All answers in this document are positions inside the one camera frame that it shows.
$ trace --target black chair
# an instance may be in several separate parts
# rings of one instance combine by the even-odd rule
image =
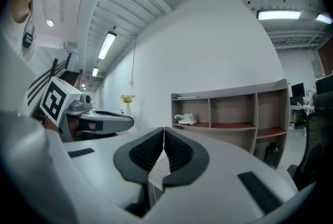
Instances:
[[[331,167],[333,147],[333,91],[318,95],[315,112],[306,118],[306,146],[299,166],[287,171],[300,191]]]

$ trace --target white plastic bag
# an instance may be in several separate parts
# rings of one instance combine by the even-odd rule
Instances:
[[[178,121],[179,124],[194,125],[197,123],[197,120],[192,113],[185,113],[184,115],[176,115],[175,119]]]

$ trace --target shelf compartment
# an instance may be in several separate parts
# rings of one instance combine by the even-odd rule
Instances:
[[[287,112],[288,103],[289,97],[287,89],[259,93],[258,129],[267,129],[272,127],[286,129],[288,127],[287,116],[289,116],[289,112]]]
[[[286,133],[287,133],[287,131],[281,129],[280,127],[259,129],[257,139],[279,136],[279,135],[283,135]]]
[[[254,128],[255,94],[210,99],[212,128]]]
[[[212,129],[223,130],[248,130],[255,129],[252,122],[239,122],[239,123],[212,123]]]
[[[180,123],[173,123],[174,126],[184,126],[184,127],[188,127],[188,128],[193,128],[193,129],[197,129],[197,128],[209,128],[209,123],[208,122],[197,122],[194,125],[189,125],[189,124],[180,124]]]
[[[187,125],[176,126],[175,128],[190,131],[215,140],[231,143],[245,149],[248,152],[251,151],[251,147],[255,141],[255,129],[242,131],[219,131],[209,128],[200,130],[192,129],[192,127]]]
[[[276,145],[279,147],[279,153],[276,156],[276,159],[274,161],[274,167],[277,168],[286,143],[287,133],[281,134],[279,136],[271,136],[271,137],[264,137],[264,138],[258,138],[255,143],[254,148],[254,156],[256,156],[261,161],[264,161],[265,155],[266,155],[266,147],[268,147],[271,143],[276,143]]]
[[[198,123],[208,123],[209,127],[209,106],[208,99],[195,100],[173,100],[172,101],[172,119],[176,122],[175,116],[185,113],[192,113]]]

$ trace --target fluorescent light fixture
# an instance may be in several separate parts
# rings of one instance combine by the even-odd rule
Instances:
[[[93,77],[96,77],[96,76],[97,76],[98,70],[99,70],[99,68],[94,67],[94,70],[93,70]]]
[[[102,45],[102,48],[100,49],[98,58],[101,60],[105,59],[106,54],[109,51],[109,48],[111,47],[113,41],[116,39],[117,35],[112,32],[108,32],[108,34],[105,37],[104,43]]]
[[[325,16],[325,15],[322,15],[322,14],[319,14],[318,17],[317,17],[317,21],[320,21],[320,22],[326,22],[328,24],[331,24],[332,23],[332,19]]]
[[[46,23],[47,23],[47,25],[48,25],[49,27],[54,26],[54,23],[53,23],[52,20],[47,20]]]
[[[298,19],[300,18],[300,11],[293,10],[264,10],[258,14],[258,20],[270,19]]]

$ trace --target black rubber grip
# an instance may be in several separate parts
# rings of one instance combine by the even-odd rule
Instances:
[[[282,205],[281,201],[254,173],[242,173],[238,175],[238,178],[266,215]]]
[[[90,154],[90,153],[93,153],[93,152],[95,152],[93,149],[87,148],[87,149],[82,149],[82,150],[68,152],[68,155],[72,159],[74,157],[78,157],[78,156],[82,156],[82,155],[87,155],[87,154]]]

